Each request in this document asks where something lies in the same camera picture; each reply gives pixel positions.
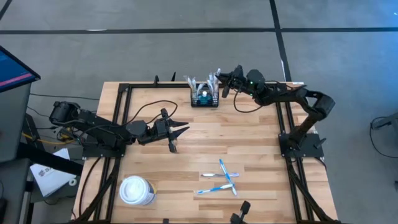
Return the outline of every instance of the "table leg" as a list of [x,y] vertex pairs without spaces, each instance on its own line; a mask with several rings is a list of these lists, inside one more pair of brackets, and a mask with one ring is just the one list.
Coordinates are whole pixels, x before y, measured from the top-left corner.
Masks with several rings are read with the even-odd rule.
[[33,163],[51,167],[53,169],[77,176],[80,176],[83,170],[83,166],[76,162],[55,156],[49,152],[41,151],[40,149],[24,143],[19,143],[18,157],[28,158]]

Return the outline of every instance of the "black cable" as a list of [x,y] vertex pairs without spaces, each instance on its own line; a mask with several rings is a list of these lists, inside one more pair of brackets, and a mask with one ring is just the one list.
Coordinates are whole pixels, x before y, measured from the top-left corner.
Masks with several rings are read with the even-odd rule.
[[131,120],[129,120],[128,122],[126,122],[126,123],[124,123],[124,124],[122,124],[122,125],[120,125],[120,127],[123,127],[123,126],[125,126],[125,125],[131,123],[132,121],[134,121],[134,119],[135,119],[136,116],[139,114],[139,112],[140,112],[142,109],[144,109],[146,106],[154,105],[154,104],[156,104],[156,103],[161,103],[161,102],[168,102],[168,103],[172,103],[172,104],[175,105],[175,108],[174,108],[173,112],[169,115],[169,118],[171,118],[171,117],[173,116],[173,114],[176,112],[176,110],[177,110],[177,108],[178,108],[178,105],[177,105],[175,102],[170,101],[170,100],[158,100],[158,101],[155,101],[155,102],[152,102],[152,103],[147,103],[147,104],[145,104],[144,106],[141,106],[141,108],[139,108],[139,110],[138,110],[137,113],[131,118]]
[[[40,134],[40,135],[39,135],[39,137],[40,137],[40,139],[42,139],[42,137],[46,137],[46,138],[50,138],[50,139],[54,139],[54,140],[58,140],[58,141],[60,141],[60,142],[64,142],[64,141],[60,140],[59,138],[54,138],[54,137],[51,137],[51,136],[46,136],[46,135],[44,135],[44,134]],[[72,144],[72,145],[80,146],[79,144],[74,144],[74,143],[68,143],[68,144]]]
[[328,170],[328,167],[326,166],[325,162],[324,162],[323,160],[321,160],[321,158],[315,157],[315,159],[316,159],[317,161],[319,161],[320,163],[322,163],[322,165],[325,167],[325,170],[326,170],[326,171]]
[[[74,131],[74,127],[71,127],[71,131],[72,131],[72,135],[75,133],[75,132],[77,132],[77,131]],[[57,140],[58,141],[61,141],[61,142],[65,142],[65,141],[69,141],[69,140],[75,140],[75,141],[77,141],[73,136],[68,136],[66,139],[65,138],[62,138],[61,137],[61,132],[59,131],[58,133],[57,133]]]
[[[76,197],[76,195],[65,196],[65,197],[67,197],[67,198],[73,198],[73,197]],[[46,200],[43,200],[43,202],[46,203],[47,205],[56,205],[56,204],[58,204],[58,202],[59,202],[61,199],[62,199],[62,198],[57,198],[57,200],[56,200],[54,203],[49,203],[49,202],[47,202]]]
[[372,120],[371,126],[370,126],[370,128],[369,128],[369,137],[370,137],[370,139],[371,139],[373,148],[374,148],[374,150],[376,150],[376,152],[378,152],[378,153],[379,153],[380,155],[382,155],[382,156],[385,156],[385,157],[388,157],[388,158],[392,158],[392,159],[398,159],[398,156],[388,156],[388,155],[383,154],[383,153],[380,152],[380,151],[376,148],[376,146],[374,145],[373,138],[372,138],[373,123],[374,123],[377,119],[380,119],[380,118],[385,118],[385,116],[380,116],[380,117],[374,118],[374,119]]
[[84,100],[100,100],[97,98],[89,98],[89,97],[82,97],[82,96],[57,96],[57,95],[44,95],[44,94],[36,94],[31,93],[33,96],[44,96],[44,97],[54,97],[54,98],[76,98],[76,99],[84,99]]
[[75,220],[76,219],[76,214],[75,214],[75,212],[73,212],[73,209],[72,209],[72,215],[73,215],[73,219]]
[[31,107],[29,107],[29,106],[27,106],[29,109],[31,109],[32,111],[34,111],[35,113],[37,113],[39,116],[43,116],[43,117],[45,117],[45,118],[50,118],[49,116],[47,116],[47,115],[44,115],[44,114],[40,114],[39,112],[37,112],[37,110],[35,110],[35,109],[33,109],[33,108],[31,108]]
[[254,110],[251,110],[251,111],[241,111],[241,110],[239,110],[239,109],[236,107],[236,97],[237,97],[238,93],[239,93],[239,91],[237,91],[237,92],[235,93],[235,97],[234,97],[234,108],[235,108],[235,110],[236,110],[237,112],[240,112],[240,113],[252,113],[252,112],[255,112],[255,111],[257,111],[257,110],[259,110],[259,109],[262,108],[262,106],[260,106],[260,107],[254,109]]
[[162,114],[156,115],[154,118],[152,118],[150,121],[146,122],[146,124],[152,123],[154,120],[156,120],[157,117],[161,116]]
[[0,199],[2,199],[2,197],[4,196],[4,184],[2,183],[1,180],[0,180],[0,185],[1,185],[1,197],[0,197]]
[[81,188],[81,192],[80,192],[80,201],[79,201],[79,216],[81,216],[81,201],[83,200],[83,193],[85,192],[85,188],[86,188],[86,184],[87,184],[87,180],[91,175],[91,172],[93,171],[95,165],[98,163],[98,161],[100,161],[101,157],[97,158],[97,160],[95,160],[94,164],[91,166],[90,170],[87,173],[85,182],[83,183],[83,187]]

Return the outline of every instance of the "white toothbrush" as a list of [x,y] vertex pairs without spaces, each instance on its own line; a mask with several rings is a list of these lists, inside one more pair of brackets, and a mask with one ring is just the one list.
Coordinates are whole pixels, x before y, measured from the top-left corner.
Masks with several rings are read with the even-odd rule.
[[[201,174],[202,177],[225,177],[225,174],[212,174],[212,173],[208,173],[208,174]],[[230,173],[229,174],[230,177],[239,177],[239,173]]]

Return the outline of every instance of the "wire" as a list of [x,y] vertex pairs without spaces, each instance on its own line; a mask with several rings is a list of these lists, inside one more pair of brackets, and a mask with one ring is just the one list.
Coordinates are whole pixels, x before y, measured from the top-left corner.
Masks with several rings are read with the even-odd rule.
[[[76,195],[65,196],[65,197],[67,197],[67,198],[73,198],[73,197],[76,197]],[[54,203],[47,202],[46,200],[43,200],[43,202],[46,203],[47,205],[56,205],[56,204],[58,204],[58,202],[59,202],[61,199],[62,199],[62,198],[57,198],[57,200],[56,200]]]
[[41,113],[37,112],[37,110],[31,108],[30,106],[28,106],[28,108],[31,109],[32,111],[34,111],[35,113],[37,113],[39,116],[43,116],[43,117],[45,117],[45,118],[50,118],[50,117],[47,116],[47,115],[44,115],[44,114],[41,114]]
[[156,120],[156,118],[158,117],[158,116],[160,116],[160,115],[162,115],[162,114],[158,114],[158,115],[156,115],[154,118],[152,118],[150,121],[148,121],[148,122],[146,122],[146,124],[150,124],[150,123],[152,123],[154,120]]
[[326,170],[326,171],[328,170],[328,167],[326,166],[325,162],[324,162],[320,157],[315,157],[315,159],[316,159],[317,161],[319,161],[319,162],[325,167],[325,170]]
[[239,91],[237,91],[237,92],[235,93],[235,97],[234,97],[234,108],[235,108],[235,110],[236,110],[237,112],[240,112],[240,113],[252,113],[252,112],[255,112],[255,111],[259,110],[260,108],[262,108],[262,106],[260,106],[260,107],[254,109],[254,110],[251,110],[251,111],[241,111],[241,110],[239,110],[239,109],[236,107],[236,97],[237,97],[238,93],[239,93]]
[[128,122],[126,122],[126,123],[124,123],[124,124],[122,124],[122,125],[120,125],[119,127],[125,126],[125,125],[131,123],[132,121],[134,121],[134,119],[135,119],[136,116],[139,114],[139,112],[140,112],[142,109],[144,109],[146,106],[154,105],[154,104],[156,104],[156,103],[161,103],[161,102],[168,102],[168,103],[172,103],[172,104],[175,105],[175,108],[174,108],[173,112],[169,115],[169,118],[171,118],[171,117],[173,116],[173,114],[176,112],[176,110],[177,110],[177,108],[178,108],[178,105],[177,105],[175,102],[170,101],[170,100],[158,100],[158,101],[155,101],[155,102],[152,102],[152,103],[147,103],[147,104],[145,104],[144,106],[141,106],[141,108],[139,108],[139,110],[138,110],[137,113],[131,118],[131,120],[129,120]]
[[[29,139],[33,140],[33,137],[28,134],[22,133],[22,135],[25,138],[29,138]],[[42,142],[42,143],[46,143],[46,144],[66,145],[66,144],[70,144],[70,143],[74,142],[75,140],[70,140],[70,141],[66,141],[66,142],[52,142],[52,141],[47,141],[47,140],[43,140],[43,139],[38,139],[38,141]]]
[[82,97],[82,96],[57,96],[57,95],[44,95],[44,94],[36,94],[31,93],[33,96],[44,96],[44,97],[54,97],[54,98],[76,98],[76,99],[84,99],[84,100],[100,100],[97,98],[89,98],[89,97]]
[[88,178],[90,177],[91,172],[93,171],[95,165],[98,163],[98,161],[100,161],[100,159],[101,159],[101,157],[97,158],[97,160],[95,160],[94,164],[91,166],[90,170],[89,170],[88,173],[87,173],[85,182],[83,183],[83,187],[81,188],[81,192],[80,192],[80,201],[79,201],[79,217],[81,216],[81,201],[82,201],[82,199],[83,199],[83,193],[84,193],[84,191],[85,191],[85,189],[86,189],[87,180],[88,180]]
[[374,118],[374,119],[372,120],[371,126],[370,126],[370,128],[369,128],[369,137],[370,137],[370,139],[371,139],[373,148],[374,148],[374,150],[376,150],[376,152],[378,152],[378,153],[379,153],[380,155],[382,155],[382,156],[385,156],[385,157],[388,157],[388,158],[392,158],[392,159],[398,159],[398,156],[388,156],[388,155],[385,155],[384,153],[380,152],[380,151],[376,148],[376,146],[374,145],[373,138],[372,138],[373,123],[374,123],[377,119],[380,119],[380,118],[386,118],[386,117],[385,117],[385,116],[380,116],[380,117]]
[[0,199],[2,199],[2,197],[4,196],[4,184],[2,183],[1,180],[0,180],[0,185],[1,185],[1,197],[0,197]]
[[73,212],[73,208],[72,208],[72,215],[73,215],[73,219],[75,220],[76,219],[76,214],[75,214],[75,212]]
[[61,140],[59,140],[59,139],[57,139],[57,138],[54,138],[54,137],[51,137],[51,136],[46,136],[46,135],[44,135],[44,134],[40,134],[40,137],[46,137],[46,138],[50,138],[50,139],[54,139],[54,140],[61,141]]
[[[58,140],[58,141],[60,141],[60,142],[67,142],[67,141],[72,141],[72,140],[66,140],[66,139],[61,139],[60,137],[59,137],[59,135],[60,135],[60,133],[58,132],[57,133],[57,138],[52,138],[52,137],[50,137],[50,136],[45,136],[45,135],[40,135],[40,137],[41,136],[43,136],[43,137],[48,137],[48,138],[52,138],[52,139],[55,139],[55,140]],[[74,143],[69,143],[69,144],[72,144],[72,145],[74,145],[74,146],[80,146],[80,144],[74,144]]]

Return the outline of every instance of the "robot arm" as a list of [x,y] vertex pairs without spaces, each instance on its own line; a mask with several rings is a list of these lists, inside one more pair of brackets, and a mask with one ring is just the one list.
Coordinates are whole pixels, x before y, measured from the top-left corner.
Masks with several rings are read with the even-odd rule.
[[154,121],[153,127],[149,127],[143,120],[118,125],[88,110],[80,109],[76,103],[56,101],[50,115],[50,122],[54,125],[83,131],[94,137],[98,142],[97,145],[110,150],[132,144],[136,139],[142,145],[168,139],[170,152],[177,152],[174,141],[189,127],[176,131],[172,131],[171,127],[183,126],[188,123],[171,120],[164,108],[161,109],[161,115],[160,119]]
[[[289,133],[288,145],[294,149],[300,149],[300,144],[308,130],[317,121],[325,119],[335,105],[330,96],[319,91],[307,90],[305,86],[287,89],[283,83],[265,83],[265,78],[258,70],[251,70],[246,77],[243,76],[243,68],[240,65],[233,72],[218,75],[218,80],[224,84],[222,97],[226,98],[229,89],[232,88],[252,96],[260,106],[277,102],[296,102],[308,113],[305,121]],[[307,98],[314,98],[316,102],[310,106]]]

